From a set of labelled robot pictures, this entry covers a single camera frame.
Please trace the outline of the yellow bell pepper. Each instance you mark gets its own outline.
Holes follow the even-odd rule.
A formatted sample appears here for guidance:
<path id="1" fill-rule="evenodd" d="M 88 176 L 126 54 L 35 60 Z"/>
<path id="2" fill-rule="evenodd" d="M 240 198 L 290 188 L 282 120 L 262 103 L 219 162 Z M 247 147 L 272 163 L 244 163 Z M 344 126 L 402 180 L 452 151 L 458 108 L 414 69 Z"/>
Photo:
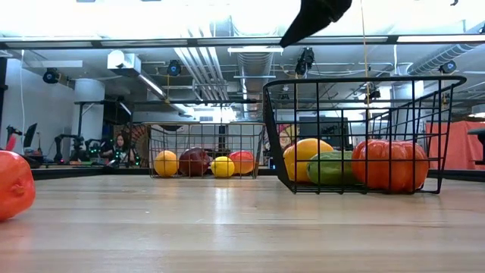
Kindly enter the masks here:
<path id="1" fill-rule="evenodd" d="M 283 160 L 288 178 L 295 182 L 310 182 L 307 175 L 307 165 L 318 153 L 332 152 L 333 147 L 323 140 L 307 138 L 299 140 L 288 147 L 283 153 Z"/>

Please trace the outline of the green pepper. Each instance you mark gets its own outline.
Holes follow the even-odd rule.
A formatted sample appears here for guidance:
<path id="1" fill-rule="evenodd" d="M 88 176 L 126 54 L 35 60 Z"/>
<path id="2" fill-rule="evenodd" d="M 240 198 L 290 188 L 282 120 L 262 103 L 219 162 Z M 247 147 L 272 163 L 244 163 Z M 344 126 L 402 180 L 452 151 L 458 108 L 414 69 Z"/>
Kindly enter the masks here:
<path id="1" fill-rule="evenodd" d="M 314 184 L 342 186 L 356 185 L 359 181 L 352 172 L 352 151 L 320 152 L 307 164 L 307 175 Z"/>

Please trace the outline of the orange pumpkin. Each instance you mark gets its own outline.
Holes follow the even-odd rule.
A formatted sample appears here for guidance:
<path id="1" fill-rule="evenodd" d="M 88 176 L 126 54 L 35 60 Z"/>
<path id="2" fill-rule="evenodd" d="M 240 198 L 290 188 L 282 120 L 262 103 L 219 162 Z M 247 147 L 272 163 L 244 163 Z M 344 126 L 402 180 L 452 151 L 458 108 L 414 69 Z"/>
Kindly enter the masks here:
<path id="1" fill-rule="evenodd" d="M 410 193 L 420 188 L 429 171 L 423 148 L 410 141 L 367 140 L 352 151 L 352 172 L 373 190 Z"/>

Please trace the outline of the yellow lemon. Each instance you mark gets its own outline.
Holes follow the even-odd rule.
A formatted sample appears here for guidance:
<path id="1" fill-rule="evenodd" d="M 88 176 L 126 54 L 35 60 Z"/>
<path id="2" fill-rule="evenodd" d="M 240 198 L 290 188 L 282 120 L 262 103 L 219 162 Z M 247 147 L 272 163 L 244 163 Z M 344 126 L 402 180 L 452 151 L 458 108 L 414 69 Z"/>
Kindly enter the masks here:
<path id="1" fill-rule="evenodd" d="M 219 156 L 211 162 L 211 171 L 215 177 L 231 177 L 235 171 L 235 165 L 231 158 Z"/>

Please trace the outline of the dark red apple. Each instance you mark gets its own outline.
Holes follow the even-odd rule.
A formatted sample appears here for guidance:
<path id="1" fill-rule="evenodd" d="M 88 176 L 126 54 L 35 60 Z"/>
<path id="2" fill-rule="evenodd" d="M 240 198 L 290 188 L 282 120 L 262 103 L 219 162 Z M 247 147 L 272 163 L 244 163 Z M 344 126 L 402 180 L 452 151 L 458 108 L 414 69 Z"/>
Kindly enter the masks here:
<path id="1" fill-rule="evenodd" d="M 187 149 L 179 157 L 179 172 L 189 177 L 202 177 L 208 170 L 210 161 L 204 149 L 199 147 Z"/>

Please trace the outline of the orange fruit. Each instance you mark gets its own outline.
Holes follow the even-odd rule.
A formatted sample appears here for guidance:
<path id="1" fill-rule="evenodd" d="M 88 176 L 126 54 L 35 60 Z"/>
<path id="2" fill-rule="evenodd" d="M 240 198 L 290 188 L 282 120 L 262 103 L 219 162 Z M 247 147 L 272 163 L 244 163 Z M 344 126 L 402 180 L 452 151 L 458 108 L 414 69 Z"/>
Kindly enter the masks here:
<path id="1" fill-rule="evenodd" d="M 153 162 L 155 172 L 161 177 L 171 177 L 178 171 L 178 159 L 169 150 L 159 152 Z"/>

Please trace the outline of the black hanging ceiling device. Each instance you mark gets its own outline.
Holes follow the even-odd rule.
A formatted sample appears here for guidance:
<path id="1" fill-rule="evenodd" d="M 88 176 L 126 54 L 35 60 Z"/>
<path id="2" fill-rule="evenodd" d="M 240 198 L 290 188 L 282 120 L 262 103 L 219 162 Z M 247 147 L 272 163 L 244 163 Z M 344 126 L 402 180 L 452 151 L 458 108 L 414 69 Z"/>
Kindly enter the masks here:
<path id="1" fill-rule="evenodd" d="M 314 63 L 314 52 L 313 48 L 306 47 L 303 49 L 302 54 L 300 55 L 296 67 L 295 72 L 298 76 L 305 76 L 307 72 L 311 70 L 311 67 Z"/>

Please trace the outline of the large black screen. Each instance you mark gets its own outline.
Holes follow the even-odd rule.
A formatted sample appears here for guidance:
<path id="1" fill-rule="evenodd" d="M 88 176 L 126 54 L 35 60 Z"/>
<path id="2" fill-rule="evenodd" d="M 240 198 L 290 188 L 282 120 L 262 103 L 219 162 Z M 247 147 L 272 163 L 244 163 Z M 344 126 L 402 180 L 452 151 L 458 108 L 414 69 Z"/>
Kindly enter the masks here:
<path id="1" fill-rule="evenodd" d="M 298 125 L 300 139 L 320 138 L 334 149 L 353 148 L 350 142 L 348 118 L 300 117 Z"/>

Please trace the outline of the colourful poster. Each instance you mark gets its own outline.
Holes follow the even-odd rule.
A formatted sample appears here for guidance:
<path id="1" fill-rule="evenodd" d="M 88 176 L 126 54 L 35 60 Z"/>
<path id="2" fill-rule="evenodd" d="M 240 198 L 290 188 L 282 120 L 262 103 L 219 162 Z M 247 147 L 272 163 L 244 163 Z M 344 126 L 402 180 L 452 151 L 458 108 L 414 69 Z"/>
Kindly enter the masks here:
<path id="1" fill-rule="evenodd" d="M 285 151 L 298 141 L 299 125 L 298 124 L 279 124 L 278 137 L 281 149 Z"/>

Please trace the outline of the orange partition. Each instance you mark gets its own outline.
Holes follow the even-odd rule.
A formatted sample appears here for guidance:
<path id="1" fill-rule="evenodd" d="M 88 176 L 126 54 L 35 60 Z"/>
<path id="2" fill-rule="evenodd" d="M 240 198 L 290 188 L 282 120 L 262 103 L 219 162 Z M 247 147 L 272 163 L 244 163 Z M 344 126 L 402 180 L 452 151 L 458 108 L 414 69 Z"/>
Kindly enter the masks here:
<path id="1" fill-rule="evenodd" d="M 469 130 L 485 129 L 485 122 L 459 121 L 452 122 L 448 128 L 448 122 L 427 123 L 427 133 L 439 133 L 441 136 L 432 136 L 428 146 L 429 156 L 437 158 L 444 155 L 446 149 L 446 170 L 481 170 L 485 171 L 485 165 L 476 165 L 476 161 L 483 159 L 483 146 L 476 135 L 469 135 Z"/>

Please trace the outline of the white ceiling air unit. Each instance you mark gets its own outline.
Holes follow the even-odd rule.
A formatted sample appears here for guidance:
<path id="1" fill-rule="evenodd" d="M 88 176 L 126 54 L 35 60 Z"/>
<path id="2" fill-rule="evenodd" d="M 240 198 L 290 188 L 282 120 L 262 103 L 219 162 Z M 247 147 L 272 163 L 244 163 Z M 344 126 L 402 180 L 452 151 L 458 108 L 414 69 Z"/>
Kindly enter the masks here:
<path id="1" fill-rule="evenodd" d="M 116 75 L 138 77 L 142 72 L 142 62 L 134 53 L 114 50 L 108 54 L 107 69 Z"/>

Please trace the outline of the person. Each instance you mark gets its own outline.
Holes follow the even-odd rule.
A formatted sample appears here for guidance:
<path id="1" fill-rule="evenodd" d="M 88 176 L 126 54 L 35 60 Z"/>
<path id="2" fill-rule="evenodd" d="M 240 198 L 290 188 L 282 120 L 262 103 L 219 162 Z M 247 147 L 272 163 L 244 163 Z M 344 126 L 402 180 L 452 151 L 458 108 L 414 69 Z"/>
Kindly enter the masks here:
<path id="1" fill-rule="evenodd" d="M 120 165 L 130 165 L 136 162 L 134 151 L 128 146 L 122 133 L 116 136 L 114 144 L 101 152 L 102 158 L 109 160 L 108 166 L 118 168 Z"/>

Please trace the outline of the black monitor stand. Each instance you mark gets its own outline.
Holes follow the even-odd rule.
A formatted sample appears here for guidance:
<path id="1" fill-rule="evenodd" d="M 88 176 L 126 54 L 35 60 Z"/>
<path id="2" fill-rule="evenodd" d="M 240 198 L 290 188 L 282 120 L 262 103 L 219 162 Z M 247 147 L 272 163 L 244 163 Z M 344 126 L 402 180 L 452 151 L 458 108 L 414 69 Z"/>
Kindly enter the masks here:
<path id="1" fill-rule="evenodd" d="M 23 132 L 9 125 L 7 126 L 7 133 L 8 133 L 8 136 L 7 136 L 7 143 L 6 143 L 5 149 L 12 152 L 17 143 L 16 136 L 19 136 L 19 137 L 23 136 Z"/>

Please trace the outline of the orange carrot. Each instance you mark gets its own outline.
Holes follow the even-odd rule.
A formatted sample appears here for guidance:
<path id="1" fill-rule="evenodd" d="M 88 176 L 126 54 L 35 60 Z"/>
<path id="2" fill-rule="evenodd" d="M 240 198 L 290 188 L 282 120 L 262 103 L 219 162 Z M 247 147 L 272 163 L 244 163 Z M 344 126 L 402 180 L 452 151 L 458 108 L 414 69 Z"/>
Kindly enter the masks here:
<path id="1" fill-rule="evenodd" d="M 30 165 L 21 155 L 0 150 L 0 221 L 26 211 L 36 198 Z"/>

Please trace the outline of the silver ceiling duct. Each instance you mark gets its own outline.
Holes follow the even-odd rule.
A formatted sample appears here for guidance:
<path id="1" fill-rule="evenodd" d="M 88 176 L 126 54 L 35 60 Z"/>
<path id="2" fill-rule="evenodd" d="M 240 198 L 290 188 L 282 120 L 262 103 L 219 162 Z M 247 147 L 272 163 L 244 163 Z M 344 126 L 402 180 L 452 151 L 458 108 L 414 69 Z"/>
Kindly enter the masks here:
<path id="1" fill-rule="evenodd" d="M 269 81 L 273 53 L 239 53 L 239 65 L 242 97 L 248 100 L 261 100 L 263 86 Z"/>

